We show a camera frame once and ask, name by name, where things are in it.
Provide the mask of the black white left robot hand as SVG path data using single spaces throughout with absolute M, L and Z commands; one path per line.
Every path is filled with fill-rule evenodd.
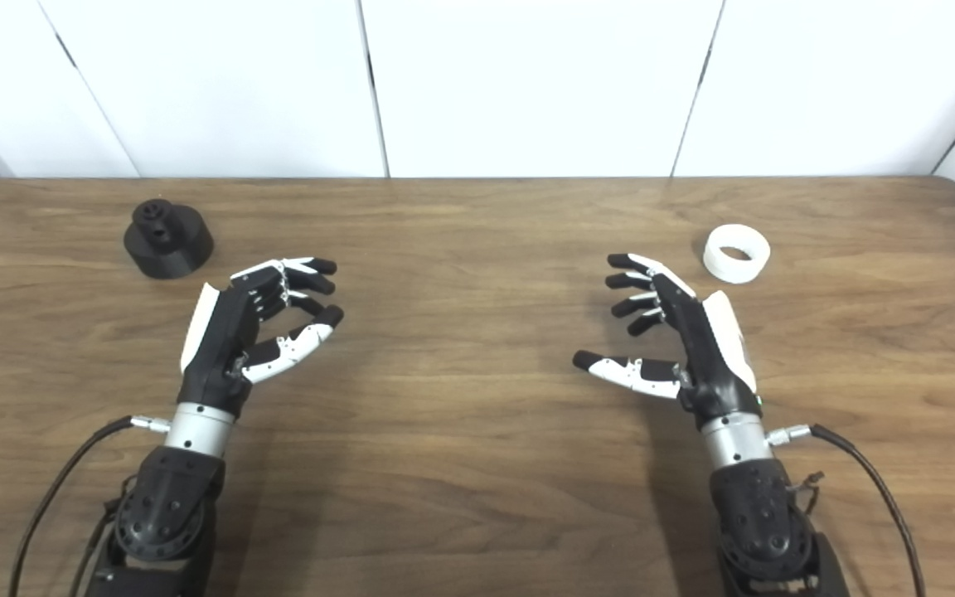
M 318 257 L 268 260 L 231 275 L 226 289 L 205 284 L 183 343 L 179 404 L 191 403 L 239 417 L 257 383 L 303 362 L 344 318 L 331 295 L 337 262 Z M 258 339 L 261 326 L 288 308 L 311 317 L 302 328 Z

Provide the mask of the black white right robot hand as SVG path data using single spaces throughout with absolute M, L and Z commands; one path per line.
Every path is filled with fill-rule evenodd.
M 611 289 L 637 289 L 615 303 L 615 318 L 634 316 L 629 336 L 639 337 L 656 325 L 678 333 L 686 361 L 608 357 L 580 349 L 577 369 L 644 396 L 679 401 L 698 427 L 735 413 L 762 417 L 757 377 L 748 362 L 738 320 L 724 292 L 702 299 L 662 262 L 634 253 L 610 254 Z

